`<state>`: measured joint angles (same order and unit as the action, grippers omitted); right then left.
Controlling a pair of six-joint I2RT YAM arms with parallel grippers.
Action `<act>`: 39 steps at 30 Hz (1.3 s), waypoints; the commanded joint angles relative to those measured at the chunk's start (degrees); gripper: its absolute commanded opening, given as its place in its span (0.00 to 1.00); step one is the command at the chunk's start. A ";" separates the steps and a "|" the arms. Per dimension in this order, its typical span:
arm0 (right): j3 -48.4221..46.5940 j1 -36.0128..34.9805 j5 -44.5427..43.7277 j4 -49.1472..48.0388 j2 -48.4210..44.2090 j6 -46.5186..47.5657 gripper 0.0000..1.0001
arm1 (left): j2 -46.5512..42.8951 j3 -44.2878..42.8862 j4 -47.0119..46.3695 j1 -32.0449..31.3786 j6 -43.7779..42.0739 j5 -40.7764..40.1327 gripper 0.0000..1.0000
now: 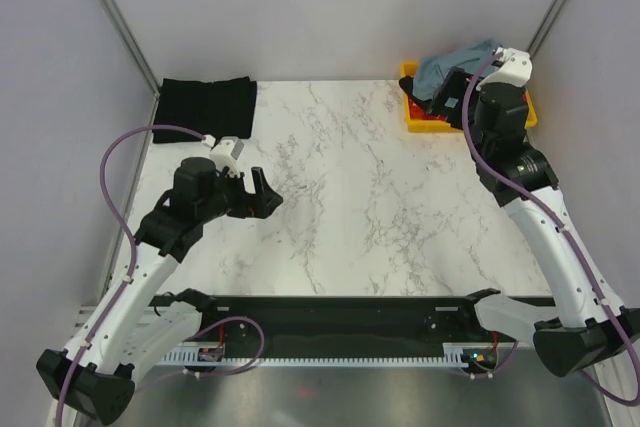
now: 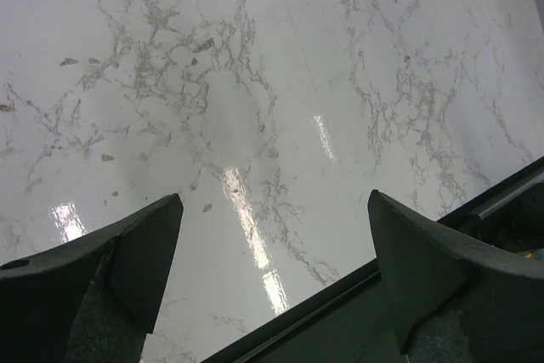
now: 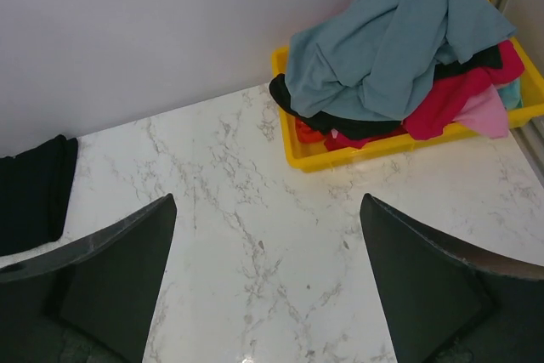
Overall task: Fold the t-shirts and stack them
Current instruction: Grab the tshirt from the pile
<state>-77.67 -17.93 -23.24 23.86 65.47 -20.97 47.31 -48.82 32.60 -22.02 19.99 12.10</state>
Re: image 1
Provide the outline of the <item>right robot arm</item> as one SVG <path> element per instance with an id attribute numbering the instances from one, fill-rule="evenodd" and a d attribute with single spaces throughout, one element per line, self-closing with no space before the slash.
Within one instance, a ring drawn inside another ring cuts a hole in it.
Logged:
<path id="1" fill-rule="evenodd" d="M 458 315 L 467 339 L 491 331 L 534 347 L 544 366 L 564 377 L 620 354 L 626 334 L 639 338 L 639 311 L 627 308 L 593 264 L 566 209 L 548 160 L 525 140 L 525 90 L 504 82 L 471 82 L 452 69 L 431 111 L 455 128 L 467 127 L 482 185 L 518 227 L 551 289 L 554 304 L 536 307 L 486 289 Z"/>

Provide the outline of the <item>blue-grey t shirt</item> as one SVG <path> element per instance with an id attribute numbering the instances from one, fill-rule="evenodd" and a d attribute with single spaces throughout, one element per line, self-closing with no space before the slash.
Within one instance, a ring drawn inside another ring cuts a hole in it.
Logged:
<path id="1" fill-rule="evenodd" d="M 448 53 L 422 57 L 413 77 L 413 96 L 421 101 L 431 100 L 452 69 L 473 74 L 500 46 L 495 39 L 486 39 Z"/>

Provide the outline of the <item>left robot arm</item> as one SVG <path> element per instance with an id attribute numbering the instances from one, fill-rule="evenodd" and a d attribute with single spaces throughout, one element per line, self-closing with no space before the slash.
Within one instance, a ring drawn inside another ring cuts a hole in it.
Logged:
<path id="1" fill-rule="evenodd" d="M 283 198 L 267 182 L 262 168 L 251 170 L 253 191 L 229 154 L 189 157 L 176 169 L 173 184 L 127 234 L 131 257 L 82 328 L 61 350 L 45 350 L 36 370 L 56 400 L 54 423 L 65 423 L 73 409 L 104 425 L 126 410 L 147 372 L 179 343 L 208 340 L 219 316 L 204 306 L 175 301 L 147 328 L 140 317 L 207 223 L 220 217 L 266 219 Z"/>

